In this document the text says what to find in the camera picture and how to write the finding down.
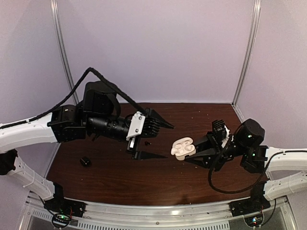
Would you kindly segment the white charging case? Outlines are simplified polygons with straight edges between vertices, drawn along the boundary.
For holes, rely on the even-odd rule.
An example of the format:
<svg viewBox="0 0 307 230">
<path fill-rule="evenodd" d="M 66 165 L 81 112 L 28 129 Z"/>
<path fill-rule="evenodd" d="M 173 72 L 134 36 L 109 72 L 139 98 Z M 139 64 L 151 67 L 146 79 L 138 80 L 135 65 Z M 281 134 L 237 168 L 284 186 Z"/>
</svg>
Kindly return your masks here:
<svg viewBox="0 0 307 230">
<path fill-rule="evenodd" d="M 193 139 L 190 137 L 185 137 L 176 140 L 170 151 L 172 156 L 178 161 L 183 161 L 186 156 L 192 156 L 196 153 L 196 148 L 193 145 Z"/>
</svg>

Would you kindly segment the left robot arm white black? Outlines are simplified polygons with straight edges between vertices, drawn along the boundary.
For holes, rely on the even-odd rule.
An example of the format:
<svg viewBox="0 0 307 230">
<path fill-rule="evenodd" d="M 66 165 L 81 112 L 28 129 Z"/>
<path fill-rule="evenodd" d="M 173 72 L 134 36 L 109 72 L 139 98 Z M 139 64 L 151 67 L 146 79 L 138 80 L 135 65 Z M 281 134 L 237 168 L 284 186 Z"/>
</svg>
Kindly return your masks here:
<svg viewBox="0 0 307 230">
<path fill-rule="evenodd" d="M 160 128 L 172 129 L 154 109 L 135 104 L 136 112 L 121 117 L 117 100 L 123 92 L 111 82 L 88 82 L 83 100 L 77 105 L 60 103 L 45 114 L 0 127 L 0 173 L 13 176 L 35 192 L 45 204 L 59 213 L 69 209 L 61 185 L 46 180 L 28 167 L 17 149 L 40 143 L 64 143 L 94 135 L 127 142 L 135 159 L 156 158 L 156 154 L 138 151 L 141 138 L 155 138 Z"/>
</svg>

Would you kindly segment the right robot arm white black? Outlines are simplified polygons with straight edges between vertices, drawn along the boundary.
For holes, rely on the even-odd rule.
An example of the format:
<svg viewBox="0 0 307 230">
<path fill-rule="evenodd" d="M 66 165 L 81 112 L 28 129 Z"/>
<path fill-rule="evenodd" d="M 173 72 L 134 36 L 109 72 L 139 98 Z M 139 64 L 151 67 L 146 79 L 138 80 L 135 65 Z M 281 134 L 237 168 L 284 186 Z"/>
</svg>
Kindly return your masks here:
<svg viewBox="0 0 307 230">
<path fill-rule="evenodd" d="M 246 200 L 246 208 L 254 212 L 264 204 L 264 198 L 272 201 L 307 188 L 307 150 L 262 145 L 264 136 L 264 128 L 253 119 L 241 123 L 234 133 L 224 120 L 215 120 L 212 130 L 194 144 L 195 150 L 186 154 L 183 160 L 208 169 L 209 186 L 216 192 L 255 192 Z M 258 174 L 258 179 L 246 188 L 233 191 L 216 187 L 213 172 L 221 170 L 226 162 L 236 157 L 241 157 L 240 166 L 249 173 Z"/>
</svg>

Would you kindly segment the black charging case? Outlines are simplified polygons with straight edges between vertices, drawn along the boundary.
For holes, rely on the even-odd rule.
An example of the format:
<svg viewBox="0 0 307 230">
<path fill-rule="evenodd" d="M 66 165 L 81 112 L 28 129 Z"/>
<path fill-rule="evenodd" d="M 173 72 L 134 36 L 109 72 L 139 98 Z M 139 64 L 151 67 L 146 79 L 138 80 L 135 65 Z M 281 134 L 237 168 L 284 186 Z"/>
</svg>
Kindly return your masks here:
<svg viewBox="0 0 307 230">
<path fill-rule="evenodd" d="M 92 165 L 91 160 L 85 156 L 80 158 L 80 163 L 83 167 L 90 167 Z"/>
</svg>

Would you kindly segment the right circuit board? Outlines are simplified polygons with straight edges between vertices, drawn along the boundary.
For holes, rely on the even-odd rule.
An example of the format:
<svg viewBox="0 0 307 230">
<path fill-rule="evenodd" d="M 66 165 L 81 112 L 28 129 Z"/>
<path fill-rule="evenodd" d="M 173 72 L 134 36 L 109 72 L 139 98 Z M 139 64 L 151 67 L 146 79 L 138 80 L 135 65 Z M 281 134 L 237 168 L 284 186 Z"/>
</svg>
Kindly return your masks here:
<svg viewBox="0 0 307 230">
<path fill-rule="evenodd" d="M 263 215 L 258 214 L 254 216 L 249 216 L 249 217 L 244 218 L 244 221 L 247 226 L 251 228 L 257 228 L 263 223 Z"/>
</svg>

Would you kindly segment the circuit board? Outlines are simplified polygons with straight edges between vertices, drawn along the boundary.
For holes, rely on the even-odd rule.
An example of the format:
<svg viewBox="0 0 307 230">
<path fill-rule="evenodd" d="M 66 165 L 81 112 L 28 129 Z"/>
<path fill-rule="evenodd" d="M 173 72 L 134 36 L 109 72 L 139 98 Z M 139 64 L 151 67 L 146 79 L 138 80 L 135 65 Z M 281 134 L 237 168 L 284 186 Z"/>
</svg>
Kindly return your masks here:
<svg viewBox="0 0 307 230">
<path fill-rule="evenodd" d="M 249 216 L 249 217 L 244 218 L 244 221 L 247 226 L 251 228 L 257 228 L 263 223 L 263 215 L 258 214 L 254 216 Z"/>
<path fill-rule="evenodd" d="M 51 223 L 56 228 L 65 228 L 71 222 L 71 217 L 65 214 L 57 213 L 54 214 Z"/>
</svg>

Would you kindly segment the left circuit board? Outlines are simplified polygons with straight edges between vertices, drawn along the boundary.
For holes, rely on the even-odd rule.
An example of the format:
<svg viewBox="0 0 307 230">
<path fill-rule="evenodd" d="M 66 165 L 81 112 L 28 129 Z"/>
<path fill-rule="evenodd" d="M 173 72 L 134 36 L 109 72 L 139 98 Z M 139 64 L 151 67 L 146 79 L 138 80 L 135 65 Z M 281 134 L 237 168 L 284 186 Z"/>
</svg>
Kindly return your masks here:
<svg viewBox="0 0 307 230">
<path fill-rule="evenodd" d="M 51 223 L 56 228 L 65 228 L 71 222 L 71 217 L 65 214 L 57 213 L 54 214 Z"/>
</svg>

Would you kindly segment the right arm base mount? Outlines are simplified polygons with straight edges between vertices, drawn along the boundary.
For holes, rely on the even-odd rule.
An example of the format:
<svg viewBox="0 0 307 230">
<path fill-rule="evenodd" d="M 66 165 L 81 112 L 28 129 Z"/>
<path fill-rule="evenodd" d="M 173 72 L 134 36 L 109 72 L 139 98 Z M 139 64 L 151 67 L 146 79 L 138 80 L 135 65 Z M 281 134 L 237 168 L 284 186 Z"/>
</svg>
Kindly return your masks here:
<svg viewBox="0 0 307 230">
<path fill-rule="evenodd" d="M 250 197 L 238 201 L 232 201 L 229 204 L 233 217 L 247 215 L 271 207 L 270 201 L 264 197 L 264 185 L 256 185 L 250 192 Z"/>
</svg>

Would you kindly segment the front aluminium rail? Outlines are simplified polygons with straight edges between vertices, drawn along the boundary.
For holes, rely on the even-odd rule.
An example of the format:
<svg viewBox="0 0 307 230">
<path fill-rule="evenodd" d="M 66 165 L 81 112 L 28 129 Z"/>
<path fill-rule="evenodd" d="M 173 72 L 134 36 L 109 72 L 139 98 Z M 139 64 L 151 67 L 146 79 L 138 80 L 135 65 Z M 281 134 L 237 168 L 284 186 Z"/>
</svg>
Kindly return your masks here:
<svg viewBox="0 0 307 230">
<path fill-rule="evenodd" d="M 82 217 L 72 217 L 64 230 L 297 230 L 290 204 L 286 197 L 277 199 L 271 219 L 261 228 L 247 222 L 263 214 L 266 222 L 272 207 L 260 212 L 234 216 L 231 201 L 176 206 L 122 206 L 85 202 Z M 52 215 L 43 208 L 38 196 L 30 192 L 18 230 L 55 230 Z"/>
</svg>

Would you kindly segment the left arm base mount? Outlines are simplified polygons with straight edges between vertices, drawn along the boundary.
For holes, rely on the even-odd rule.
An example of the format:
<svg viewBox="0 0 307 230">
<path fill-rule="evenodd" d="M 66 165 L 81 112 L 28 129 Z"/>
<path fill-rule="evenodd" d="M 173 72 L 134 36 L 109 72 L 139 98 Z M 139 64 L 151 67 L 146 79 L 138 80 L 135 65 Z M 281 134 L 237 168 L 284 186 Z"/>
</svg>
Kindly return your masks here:
<svg viewBox="0 0 307 230">
<path fill-rule="evenodd" d="M 59 212 L 74 217 L 83 217 L 86 204 L 81 201 L 75 201 L 64 197 L 63 187 L 58 183 L 53 183 L 54 192 L 52 197 L 44 200 L 45 208 L 50 211 Z"/>
</svg>

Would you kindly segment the right aluminium frame post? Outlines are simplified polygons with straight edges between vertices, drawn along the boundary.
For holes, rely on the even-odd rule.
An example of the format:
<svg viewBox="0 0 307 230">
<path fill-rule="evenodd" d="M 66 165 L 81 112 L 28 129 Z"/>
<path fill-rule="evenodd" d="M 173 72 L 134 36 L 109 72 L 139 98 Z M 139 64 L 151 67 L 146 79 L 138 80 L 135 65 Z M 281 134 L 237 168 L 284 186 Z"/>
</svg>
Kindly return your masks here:
<svg viewBox="0 0 307 230">
<path fill-rule="evenodd" d="M 239 97 L 241 95 L 241 91 L 243 89 L 244 81 L 248 72 L 252 50 L 255 44 L 259 22 L 260 22 L 260 14 L 261 14 L 261 0 L 254 0 L 252 15 L 251 15 L 251 23 L 250 23 L 250 30 L 248 36 L 247 47 L 245 51 L 244 61 L 242 65 L 242 69 L 239 76 L 239 81 L 236 87 L 236 92 L 232 101 L 232 106 L 236 107 Z"/>
</svg>

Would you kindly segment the aluminium frame post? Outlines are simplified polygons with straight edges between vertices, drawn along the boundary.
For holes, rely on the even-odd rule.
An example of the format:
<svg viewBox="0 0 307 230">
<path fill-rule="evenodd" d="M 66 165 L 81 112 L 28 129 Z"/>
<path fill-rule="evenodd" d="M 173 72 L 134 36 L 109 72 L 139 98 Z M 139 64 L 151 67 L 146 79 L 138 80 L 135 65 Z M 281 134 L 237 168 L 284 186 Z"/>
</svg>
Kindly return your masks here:
<svg viewBox="0 0 307 230">
<path fill-rule="evenodd" d="M 243 89 L 244 81 L 248 72 L 252 50 L 255 44 L 259 22 L 260 22 L 260 14 L 261 14 L 261 0 L 254 0 L 252 15 L 251 15 L 251 23 L 250 23 L 250 30 L 248 36 L 247 47 L 245 51 L 244 61 L 242 65 L 242 69 L 239 76 L 239 81 L 236 87 L 236 92 L 232 101 L 232 106 L 236 107 L 239 97 L 241 95 L 241 91 Z"/>
<path fill-rule="evenodd" d="M 51 0 L 50 6 L 51 6 L 51 13 L 53 17 L 54 27 L 55 27 L 57 43 L 59 47 L 60 58 L 61 58 L 61 62 L 63 65 L 65 78 L 67 80 L 69 90 L 71 91 L 74 87 L 74 81 L 72 78 L 68 56 L 67 56 L 66 49 L 65 49 L 64 38 L 63 38 L 63 33 L 62 33 L 61 23 L 60 23 L 58 1 Z"/>
</svg>

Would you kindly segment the left aluminium frame post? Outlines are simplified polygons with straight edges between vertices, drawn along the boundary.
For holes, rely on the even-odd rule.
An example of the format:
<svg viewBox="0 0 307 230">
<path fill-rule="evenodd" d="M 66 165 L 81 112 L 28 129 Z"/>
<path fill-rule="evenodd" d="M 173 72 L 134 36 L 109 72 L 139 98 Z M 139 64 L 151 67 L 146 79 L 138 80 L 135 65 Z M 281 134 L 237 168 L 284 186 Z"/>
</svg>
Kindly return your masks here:
<svg viewBox="0 0 307 230">
<path fill-rule="evenodd" d="M 66 49 L 65 49 L 64 38 L 63 38 L 63 33 L 62 33 L 61 23 L 60 23 L 58 1 L 51 0 L 50 6 L 51 6 L 51 13 L 53 17 L 54 27 L 55 27 L 57 43 L 59 47 L 60 58 L 61 58 L 61 62 L 63 65 L 65 78 L 67 80 L 69 90 L 71 91 L 74 87 L 74 81 L 72 78 L 68 56 L 67 56 Z"/>
</svg>

